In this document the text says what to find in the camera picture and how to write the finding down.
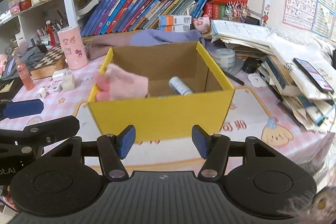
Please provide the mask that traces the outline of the row of leaning books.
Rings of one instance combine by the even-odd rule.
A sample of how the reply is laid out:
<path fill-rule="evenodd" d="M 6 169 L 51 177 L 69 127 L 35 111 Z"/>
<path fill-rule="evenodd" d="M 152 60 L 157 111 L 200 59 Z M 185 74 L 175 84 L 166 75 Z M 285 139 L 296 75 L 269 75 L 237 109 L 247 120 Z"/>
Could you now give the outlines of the row of leaning books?
<path fill-rule="evenodd" d="M 159 30 L 160 15 L 203 15 L 207 0 L 91 0 L 77 11 L 82 37 Z"/>

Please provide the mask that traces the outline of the smartphone on papers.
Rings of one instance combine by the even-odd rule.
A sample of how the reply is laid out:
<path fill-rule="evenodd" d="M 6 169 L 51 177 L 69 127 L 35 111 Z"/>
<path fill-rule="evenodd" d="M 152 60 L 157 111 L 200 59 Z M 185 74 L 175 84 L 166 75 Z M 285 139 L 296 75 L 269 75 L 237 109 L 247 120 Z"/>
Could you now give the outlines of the smartphone on papers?
<path fill-rule="evenodd" d="M 293 61 L 320 92 L 334 94 L 331 85 L 309 62 L 298 58 Z"/>

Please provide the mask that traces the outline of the cream white eraser block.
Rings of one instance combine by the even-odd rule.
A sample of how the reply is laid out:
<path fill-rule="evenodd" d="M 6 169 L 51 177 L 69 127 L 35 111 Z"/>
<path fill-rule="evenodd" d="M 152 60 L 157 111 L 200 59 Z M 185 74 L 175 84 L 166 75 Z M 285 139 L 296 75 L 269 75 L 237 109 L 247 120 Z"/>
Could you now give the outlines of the cream white eraser block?
<path fill-rule="evenodd" d="M 66 75 L 61 82 L 62 90 L 68 92 L 76 88 L 74 75 Z"/>

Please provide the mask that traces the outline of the pink fluffy glove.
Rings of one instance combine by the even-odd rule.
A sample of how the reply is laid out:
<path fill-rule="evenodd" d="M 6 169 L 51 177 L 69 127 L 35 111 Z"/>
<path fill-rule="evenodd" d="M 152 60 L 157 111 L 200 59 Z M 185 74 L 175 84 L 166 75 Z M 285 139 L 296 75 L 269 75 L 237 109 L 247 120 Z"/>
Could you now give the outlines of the pink fluffy glove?
<path fill-rule="evenodd" d="M 130 100 L 146 98 L 149 79 L 127 72 L 116 64 L 109 64 L 104 73 L 95 76 L 99 92 L 96 101 Z"/>

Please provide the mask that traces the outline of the lower orange white carton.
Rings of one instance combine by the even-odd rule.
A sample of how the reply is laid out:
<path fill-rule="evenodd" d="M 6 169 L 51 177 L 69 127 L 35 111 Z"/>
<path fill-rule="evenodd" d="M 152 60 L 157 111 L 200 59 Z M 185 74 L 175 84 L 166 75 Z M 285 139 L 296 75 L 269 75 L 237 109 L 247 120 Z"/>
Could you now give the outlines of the lower orange white carton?
<path fill-rule="evenodd" d="M 168 31 L 168 32 L 188 32 L 190 30 L 189 24 L 181 24 L 181 25 L 171 25 L 171 26 L 159 26 L 160 31 Z"/>

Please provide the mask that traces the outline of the mauve and purple cloth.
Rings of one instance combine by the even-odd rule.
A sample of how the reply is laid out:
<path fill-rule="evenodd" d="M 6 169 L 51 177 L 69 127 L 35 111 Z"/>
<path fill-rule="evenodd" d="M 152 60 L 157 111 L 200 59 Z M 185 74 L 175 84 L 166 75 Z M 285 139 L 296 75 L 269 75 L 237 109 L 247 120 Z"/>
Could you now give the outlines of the mauve and purple cloth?
<path fill-rule="evenodd" d="M 142 30 L 124 34 L 95 36 L 86 46 L 85 53 L 90 60 L 104 56 L 112 47 L 157 46 L 169 43 L 200 42 L 206 47 L 203 35 L 197 30 L 187 32 L 168 32 L 160 30 Z"/>

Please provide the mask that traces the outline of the pink checkered tablecloth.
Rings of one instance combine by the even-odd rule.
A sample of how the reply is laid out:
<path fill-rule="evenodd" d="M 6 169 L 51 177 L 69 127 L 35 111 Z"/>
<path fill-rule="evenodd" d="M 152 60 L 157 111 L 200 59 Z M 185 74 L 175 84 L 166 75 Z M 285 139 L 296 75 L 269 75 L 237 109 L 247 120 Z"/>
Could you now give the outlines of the pink checkered tablecloth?
<path fill-rule="evenodd" d="M 76 89 L 43 98 L 44 110 L 39 115 L 1 121 L 1 128 L 22 130 L 36 124 L 63 116 L 74 115 L 80 121 L 78 135 L 84 141 L 96 140 L 100 131 L 87 105 L 94 74 L 104 59 L 99 57 L 83 69 L 74 72 Z M 283 155 L 312 173 L 325 172 L 335 166 L 334 134 L 306 131 L 299 127 L 277 106 L 277 98 L 268 87 L 255 88 L 244 73 L 239 78 L 244 86 L 236 87 L 230 110 L 221 134 L 232 140 L 247 136 L 261 137 L 267 121 L 274 118 L 281 133 L 291 133 L 293 139 L 277 148 Z M 203 160 L 193 146 L 191 138 L 154 140 L 135 143 L 123 161 L 129 172 L 133 170 L 194 170 L 198 172 Z"/>

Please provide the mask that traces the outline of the red dictionary books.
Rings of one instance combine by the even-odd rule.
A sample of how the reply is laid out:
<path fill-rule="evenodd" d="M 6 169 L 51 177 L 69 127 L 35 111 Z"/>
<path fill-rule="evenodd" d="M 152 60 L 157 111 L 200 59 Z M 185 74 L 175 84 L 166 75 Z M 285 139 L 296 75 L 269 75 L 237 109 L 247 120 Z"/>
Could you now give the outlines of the red dictionary books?
<path fill-rule="evenodd" d="M 203 13 L 210 19 L 244 22 L 249 15 L 248 0 L 207 0 Z"/>

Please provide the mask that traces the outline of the white blue spray bottle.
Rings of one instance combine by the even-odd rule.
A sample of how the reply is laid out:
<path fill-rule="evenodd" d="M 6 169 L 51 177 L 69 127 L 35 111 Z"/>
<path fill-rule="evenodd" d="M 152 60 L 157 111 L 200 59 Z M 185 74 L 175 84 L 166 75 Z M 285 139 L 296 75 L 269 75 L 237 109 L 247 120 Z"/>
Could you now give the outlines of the white blue spray bottle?
<path fill-rule="evenodd" d="M 174 76 L 169 80 L 169 87 L 181 96 L 193 94 L 193 91 L 177 76 Z"/>

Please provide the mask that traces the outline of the white power adapter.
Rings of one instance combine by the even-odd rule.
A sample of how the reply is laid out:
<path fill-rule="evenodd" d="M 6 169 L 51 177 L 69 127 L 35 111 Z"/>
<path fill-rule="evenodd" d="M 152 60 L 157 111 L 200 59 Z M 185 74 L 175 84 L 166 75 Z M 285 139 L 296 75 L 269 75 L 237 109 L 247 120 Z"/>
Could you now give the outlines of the white power adapter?
<path fill-rule="evenodd" d="M 61 81 L 65 76 L 67 76 L 69 71 L 67 69 L 62 69 L 59 71 L 55 71 L 52 75 L 53 81 Z"/>

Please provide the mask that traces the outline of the orange spray bottle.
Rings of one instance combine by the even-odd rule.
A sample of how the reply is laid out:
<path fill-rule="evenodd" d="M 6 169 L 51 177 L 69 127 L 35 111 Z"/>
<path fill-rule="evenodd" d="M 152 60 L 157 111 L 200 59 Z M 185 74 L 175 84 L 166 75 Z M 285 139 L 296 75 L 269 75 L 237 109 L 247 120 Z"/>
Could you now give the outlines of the orange spray bottle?
<path fill-rule="evenodd" d="M 13 59 L 15 60 L 16 69 L 20 79 L 22 80 L 23 85 L 25 86 L 26 90 L 32 90 L 34 88 L 34 82 L 31 78 L 31 73 L 26 67 L 26 64 L 21 60 L 17 53 L 12 54 Z"/>

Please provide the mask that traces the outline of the pink cylinder with stickers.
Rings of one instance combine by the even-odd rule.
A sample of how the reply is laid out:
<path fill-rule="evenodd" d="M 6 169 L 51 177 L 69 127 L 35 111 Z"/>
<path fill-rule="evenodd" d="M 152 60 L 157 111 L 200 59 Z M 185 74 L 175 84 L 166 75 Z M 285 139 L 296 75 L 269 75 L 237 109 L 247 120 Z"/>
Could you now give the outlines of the pink cylinder with stickers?
<path fill-rule="evenodd" d="M 81 69 L 88 64 L 78 25 L 61 29 L 58 37 L 70 70 Z"/>

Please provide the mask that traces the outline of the white staples box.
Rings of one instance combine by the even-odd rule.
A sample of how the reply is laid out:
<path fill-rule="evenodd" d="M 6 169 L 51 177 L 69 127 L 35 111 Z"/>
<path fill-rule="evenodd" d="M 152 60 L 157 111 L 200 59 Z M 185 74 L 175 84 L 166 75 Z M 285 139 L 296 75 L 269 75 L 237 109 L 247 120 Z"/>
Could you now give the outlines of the white staples box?
<path fill-rule="evenodd" d="M 56 84 L 56 85 L 53 85 L 49 88 L 46 89 L 46 92 L 48 94 L 58 94 L 60 93 L 62 90 L 62 85 L 61 84 Z"/>

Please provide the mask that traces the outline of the small white usb charger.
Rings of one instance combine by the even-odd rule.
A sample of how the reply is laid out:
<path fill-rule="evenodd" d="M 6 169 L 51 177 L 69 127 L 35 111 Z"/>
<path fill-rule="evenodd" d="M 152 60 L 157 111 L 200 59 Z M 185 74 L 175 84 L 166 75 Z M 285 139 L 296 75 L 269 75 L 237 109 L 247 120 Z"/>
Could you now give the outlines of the small white usb charger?
<path fill-rule="evenodd" d="M 46 96 L 47 96 L 46 88 L 44 88 L 44 87 L 40 88 L 37 92 L 37 96 L 38 96 L 39 99 L 46 98 Z"/>

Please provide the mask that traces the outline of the pink pig plush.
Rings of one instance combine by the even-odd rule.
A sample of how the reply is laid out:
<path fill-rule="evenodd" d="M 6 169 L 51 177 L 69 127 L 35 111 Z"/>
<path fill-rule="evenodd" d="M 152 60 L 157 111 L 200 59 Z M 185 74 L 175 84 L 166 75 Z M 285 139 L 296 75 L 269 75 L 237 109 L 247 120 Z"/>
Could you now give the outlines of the pink pig plush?
<path fill-rule="evenodd" d="M 201 16 L 198 19 L 194 18 L 192 20 L 192 24 L 194 28 L 201 34 L 207 34 L 210 32 L 211 24 L 210 24 L 210 18 L 207 14 Z"/>

